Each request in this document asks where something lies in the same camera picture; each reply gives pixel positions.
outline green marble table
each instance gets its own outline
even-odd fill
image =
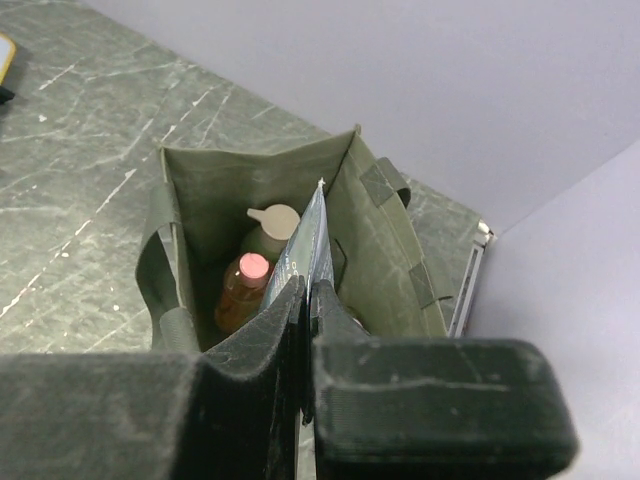
[[[73,1],[3,0],[0,32],[17,45],[0,107],[0,352],[146,350],[133,268],[158,142],[273,152],[326,133]],[[411,185],[423,248],[461,285],[479,217]]]

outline brown bottle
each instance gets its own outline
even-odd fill
[[[232,334],[244,325],[260,306],[268,280],[269,262],[257,253],[245,253],[229,265],[214,316],[218,328]]]

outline clear plastic bag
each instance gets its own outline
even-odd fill
[[[305,278],[307,305],[311,286],[319,280],[329,280],[333,285],[333,263],[327,227],[327,207],[324,201],[324,179],[318,182],[298,228],[276,263],[260,310],[267,308],[282,291],[287,281],[296,275]]]

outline white wall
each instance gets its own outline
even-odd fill
[[[640,478],[640,142],[504,234],[471,333],[527,339],[576,422],[572,479]]]
[[[85,0],[504,230],[640,132],[635,0]]]

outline pink bottle cap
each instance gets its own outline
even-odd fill
[[[240,275],[247,287],[260,288],[267,283],[269,262],[257,253],[245,253],[240,257]]]

